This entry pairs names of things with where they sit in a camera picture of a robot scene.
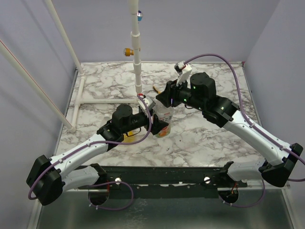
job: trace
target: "black wire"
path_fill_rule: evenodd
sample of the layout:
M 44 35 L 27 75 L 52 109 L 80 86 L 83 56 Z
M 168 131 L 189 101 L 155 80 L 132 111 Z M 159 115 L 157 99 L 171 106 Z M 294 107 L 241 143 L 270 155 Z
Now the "black wire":
M 193 109 L 192 107 L 187 107 L 186 104 L 184 104 L 184 107 L 185 107 L 186 109 Z
M 133 134 L 133 135 L 128 135 L 128 133 L 126 133 L 126 136 L 127 136 L 127 137 L 132 137 L 132 136 L 135 136 L 135 135 L 137 135 L 138 133 L 140 133 L 140 132 L 141 132 L 141 130 L 142 130 L 142 129 L 141 129 L 141 127 L 140 127 L 139 132 L 137 132 L 137 133 L 135 133 L 135 134 Z

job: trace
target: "blue knob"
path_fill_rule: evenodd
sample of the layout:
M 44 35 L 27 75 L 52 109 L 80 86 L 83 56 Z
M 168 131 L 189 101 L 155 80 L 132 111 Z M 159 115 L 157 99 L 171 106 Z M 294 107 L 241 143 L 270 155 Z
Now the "blue knob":
M 138 15 L 138 21 L 141 21 L 143 17 L 143 13 L 141 11 L 138 11 L 137 15 Z

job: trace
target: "marble tabletop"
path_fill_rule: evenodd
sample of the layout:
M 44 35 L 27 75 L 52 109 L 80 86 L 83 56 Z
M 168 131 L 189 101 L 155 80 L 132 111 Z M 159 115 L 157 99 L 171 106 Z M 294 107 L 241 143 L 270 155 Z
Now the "marble tabletop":
M 162 90 L 168 80 L 178 77 L 173 63 L 142 63 L 142 84 L 145 95 L 155 97 L 152 86 Z M 130 62 L 82 63 L 87 75 L 82 97 L 84 99 L 134 98 L 134 73 Z M 233 65 L 238 76 L 244 106 L 250 118 L 257 120 L 243 69 Z M 226 64 L 192 64 L 192 73 L 206 72 L 216 81 L 217 94 L 238 103 L 233 75 Z M 77 78 L 67 113 L 71 120 L 80 77 Z M 69 133 L 64 127 L 56 154 L 63 153 L 90 138 L 105 115 L 111 116 L 118 104 L 82 104 L 77 130 Z M 137 105 L 132 104 L 134 113 Z M 139 140 L 143 130 L 134 137 Z M 218 167 L 228 161 L 247 162 L 259 159 L 259 154 L 234 134 L 207 122 L 199 111 L 174 109 L 171 133 L 163 138 L 149 135 L 143 142 L 132 146 L 117 146 L 89 160 L 86 165 L 104 166 L 166 166 L 166 167 Z

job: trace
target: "transparent container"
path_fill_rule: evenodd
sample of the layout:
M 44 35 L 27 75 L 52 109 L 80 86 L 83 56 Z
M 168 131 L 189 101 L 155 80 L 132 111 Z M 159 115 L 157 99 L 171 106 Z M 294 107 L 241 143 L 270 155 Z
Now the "transparent container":
M 161 102 L 155 101 L 156 106 L 154 107 L 154 113 L 158 115 L 159 120 L 162 120 L 164 122 L 168 123 L 168 126 L 163 128 L 158 134 L 155 136 L 160 138 L 160 137 L 165 137 L 168 136 L 171 132 L 171 127 L 172 127 L 172 117 L 173 117 L 173 107 L 165 107 Z

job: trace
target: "wall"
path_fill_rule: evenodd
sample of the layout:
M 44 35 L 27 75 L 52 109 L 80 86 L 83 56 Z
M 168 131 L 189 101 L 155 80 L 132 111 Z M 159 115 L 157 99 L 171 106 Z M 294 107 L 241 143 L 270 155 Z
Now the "wall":
M 281 0 L 251 51 L 245 71 L 264 127 L 305 146 L 305 1 Z M 291 177 L 304 178 L 298 162 Z M 305 226 L 305 184 L 292 183 L 294 206 Z
M 75 67 L 43 1 L 1 1 L 0 39 L 64 111 Z M 1 54 L 0 79 L 0 227 L 25 229 L 27 175 L 52 155 L 61 122 Z
M 245 61 L 279 0 L 139 0 L 143 61 L 213 52 Z M 53 0 L 82 62 L 132 61 L 127 0 Z M 219 61 L 213 57 L 202 61 Z

